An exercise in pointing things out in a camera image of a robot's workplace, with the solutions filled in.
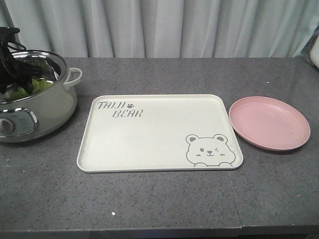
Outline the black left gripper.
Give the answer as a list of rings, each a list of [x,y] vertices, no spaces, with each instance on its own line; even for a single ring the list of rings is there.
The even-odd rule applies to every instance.
[[[4,94],[7,87],[12,84],[23,88],[29,95],[33,93],[32,77],[42,77],[42,69],[38,66],[33,66],[25,62],[16,60],[9,48],[13,43],[22,46],[15,40],[15,34],[19,33],[20,29],[16,27],[1,27],[0,28],[0,93]]]

